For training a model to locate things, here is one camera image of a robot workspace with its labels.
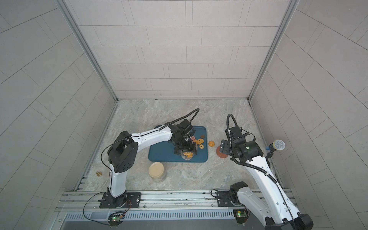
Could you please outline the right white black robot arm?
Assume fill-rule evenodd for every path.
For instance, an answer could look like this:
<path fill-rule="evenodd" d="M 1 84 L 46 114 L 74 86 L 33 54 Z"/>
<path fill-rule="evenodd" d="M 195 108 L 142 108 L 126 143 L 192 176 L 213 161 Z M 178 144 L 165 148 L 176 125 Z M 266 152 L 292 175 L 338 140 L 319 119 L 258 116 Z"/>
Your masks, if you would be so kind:
<path fill-rule="evenodd" d="M 261 200 L 245 182 L 238 182 L 230 189 L 232 203 L 247 207 L 266 230 L 311 230 L 311 217 L 302 214 L 287 197 L 258 144 L 247 141 L 239 126 L 227 128 L 225 133 L 227 139 L 222 140 L 220 152 L 246 167 L 264 196 Z"/>

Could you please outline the left circuit board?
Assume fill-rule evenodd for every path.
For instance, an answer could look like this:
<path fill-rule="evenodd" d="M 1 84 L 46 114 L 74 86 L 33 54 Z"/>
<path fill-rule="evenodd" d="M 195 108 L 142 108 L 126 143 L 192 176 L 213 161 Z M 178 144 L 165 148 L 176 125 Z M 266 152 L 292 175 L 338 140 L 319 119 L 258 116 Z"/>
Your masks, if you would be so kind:
<path fill-rule="evenodd" d="M 112 213 L 108 217 L 107 221 L 110 227 L 118 227 L 124 221 L 124 213 L 123 212 Z"/>

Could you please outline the red round jar lid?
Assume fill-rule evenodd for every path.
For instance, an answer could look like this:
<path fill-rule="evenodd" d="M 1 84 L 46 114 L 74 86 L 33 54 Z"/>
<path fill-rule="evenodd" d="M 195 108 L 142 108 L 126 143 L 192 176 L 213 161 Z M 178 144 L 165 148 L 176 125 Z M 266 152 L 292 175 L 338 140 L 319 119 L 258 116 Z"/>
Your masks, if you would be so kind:
<path fill-rule="evenodd" d="M 224 153 L 221 153 L 220 150 L 221 150 L 221 146 L 218 146 L 217 149 L 216 149 L 217 156 L 219 158 L 226 159 L 228 157 L 228 155 L 224 154 Z"/>

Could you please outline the circuit board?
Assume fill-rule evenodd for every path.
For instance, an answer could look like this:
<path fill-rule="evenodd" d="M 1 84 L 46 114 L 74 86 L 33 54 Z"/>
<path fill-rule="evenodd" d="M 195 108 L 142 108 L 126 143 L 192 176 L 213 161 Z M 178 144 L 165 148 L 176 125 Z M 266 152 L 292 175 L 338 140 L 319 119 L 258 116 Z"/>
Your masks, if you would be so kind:
<path fill-rule="evenodd" d="M 124 213 L 123 212 L 112 213 L 108 217 L 107 221 L 110 227 L 118 227 L 124 221 Z"/>
<path fill-rule="evenodd" d="M 250 217 L 251 212 L 248 209 L 234 209 L 233 215 L 235 217 L 237 224 L 244 225 L 248 218 Z"/>

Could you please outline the clear jar with beige lid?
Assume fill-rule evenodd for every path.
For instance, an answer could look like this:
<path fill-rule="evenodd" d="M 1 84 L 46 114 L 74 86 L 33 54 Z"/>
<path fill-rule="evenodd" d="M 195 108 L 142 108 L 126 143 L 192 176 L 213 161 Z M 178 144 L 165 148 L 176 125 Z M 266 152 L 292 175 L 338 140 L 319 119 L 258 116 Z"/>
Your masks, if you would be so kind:
<path fill-rule="evenodd" d="M 166 171 L 164 165 L 160 162 L 154 162 L 149 167 L 149 176 L 154 181 L 162 181 L 165 179 Z"/>

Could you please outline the microphone with foam head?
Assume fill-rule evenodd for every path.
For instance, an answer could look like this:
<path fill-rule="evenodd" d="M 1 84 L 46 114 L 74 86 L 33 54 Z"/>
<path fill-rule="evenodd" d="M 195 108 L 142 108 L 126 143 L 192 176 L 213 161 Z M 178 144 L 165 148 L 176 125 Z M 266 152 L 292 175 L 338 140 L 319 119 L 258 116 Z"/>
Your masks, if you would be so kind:
<path fill-rule="evenodd" d="M 271 158 L 274 155 L 275 151 L 282 151 L 286 147 L 286 144 L 282 140 L 275 140 L 273 141 L 268 147 L 266 147 L 266 150 L 268 151 L 266 155 L 266 159 Z"/>

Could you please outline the aluminium mounting rail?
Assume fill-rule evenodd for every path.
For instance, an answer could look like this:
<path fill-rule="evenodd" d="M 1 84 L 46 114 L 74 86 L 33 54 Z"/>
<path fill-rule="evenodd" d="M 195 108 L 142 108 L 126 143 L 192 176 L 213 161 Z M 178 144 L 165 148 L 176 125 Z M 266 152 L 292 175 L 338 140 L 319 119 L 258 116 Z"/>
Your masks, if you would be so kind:
<path fill-rule="evenodd" d="M 237 209 L 230 201 L 218 201 L 216 192 L 209 190 L 165 190 L 140 191 L 139 196 L 130 192 L 130 211 L 179 210 L 179 209 Z M 125 211 L 100 209 L 102 193 L 98 191 L 63 192 L 59 201 L 51 206 L 52 211 Z"/>

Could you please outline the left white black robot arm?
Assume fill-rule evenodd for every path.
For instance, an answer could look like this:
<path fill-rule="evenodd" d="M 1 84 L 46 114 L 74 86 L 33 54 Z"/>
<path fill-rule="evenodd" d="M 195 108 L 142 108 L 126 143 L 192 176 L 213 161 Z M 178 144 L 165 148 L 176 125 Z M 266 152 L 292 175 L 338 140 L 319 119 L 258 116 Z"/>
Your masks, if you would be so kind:
<path fill-rule="evenodd" d="M 107 151 L 111 182 L 99 200 L 99 208 L 121 208 L 127 203 L 127 172 L 133 166 L 139 151 L 160 142 L 171 142 L 176 155 L 187 152 L 196 155 L 196 144 L 190 139 L 194 134 L 195 129 L 187 119 L 179 124 L 168 122 L 142 133 L 120 133 Z"/>

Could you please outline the teal plastic tray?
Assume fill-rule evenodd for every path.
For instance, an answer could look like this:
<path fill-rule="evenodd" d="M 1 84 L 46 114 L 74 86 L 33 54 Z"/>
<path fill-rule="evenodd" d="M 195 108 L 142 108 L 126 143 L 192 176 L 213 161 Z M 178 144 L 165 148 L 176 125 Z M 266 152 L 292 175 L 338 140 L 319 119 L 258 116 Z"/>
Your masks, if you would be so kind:
<path fill-rule="evenodd" d="M 155 145 L 150 146 L 148 159 L 151 162 L 160 162 L 160 163 L 204 163 L 208 160 L 208 147 L 207 147 L 207 130 L 204 126 L 194 126 L 195 139 L 199 140 L 201 135 L 205 135 L 203 138 L 204 146 L 203 149 L 197 146 L 197 154 L 193 155 L 190 160 L 184 159 L 181 155 L 177 155 L 174 153 L 174 145 L 169 142 L 160 142 Z"/>

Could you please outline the right circuit board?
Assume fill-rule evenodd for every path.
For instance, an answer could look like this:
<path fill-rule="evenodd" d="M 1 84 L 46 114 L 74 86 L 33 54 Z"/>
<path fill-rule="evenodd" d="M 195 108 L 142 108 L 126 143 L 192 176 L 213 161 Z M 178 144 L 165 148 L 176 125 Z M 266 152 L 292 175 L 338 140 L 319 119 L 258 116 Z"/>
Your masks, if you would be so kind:
<path fill-rule="evenodd" d="M 237 224 L 244 225 L 248 218 L 250 217 L 251 212 L 248 209 L 234 209 L 233 215 L 235 217 Z"/>

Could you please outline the cookies pile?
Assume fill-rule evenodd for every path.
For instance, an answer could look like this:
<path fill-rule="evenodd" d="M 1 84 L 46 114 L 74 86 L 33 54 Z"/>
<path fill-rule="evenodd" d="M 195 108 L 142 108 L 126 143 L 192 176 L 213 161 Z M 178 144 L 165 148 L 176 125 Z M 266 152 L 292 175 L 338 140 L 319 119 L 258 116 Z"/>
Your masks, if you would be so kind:
<path fill-rule="evenodd" d="M 190 139 L 197 145 L 199 146 L 200 149 L 204 149 L 204 138 L 205 135 L 200 135 L 199 139 L 196 139 L 195 136 L 191 136 Z"/>

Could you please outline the clear jar with red lid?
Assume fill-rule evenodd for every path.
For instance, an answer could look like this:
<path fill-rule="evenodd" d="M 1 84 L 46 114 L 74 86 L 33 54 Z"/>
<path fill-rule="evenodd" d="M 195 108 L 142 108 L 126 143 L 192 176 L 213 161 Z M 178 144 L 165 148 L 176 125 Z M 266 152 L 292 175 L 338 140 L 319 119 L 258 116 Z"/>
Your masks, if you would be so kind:
<path fill-rule="evenodd" d="M 192 142 L 188 149 L 180 150 L 180 156 L 184 160 L 191 160 L 194 156 L 197 155 L 197 144 Z"/>

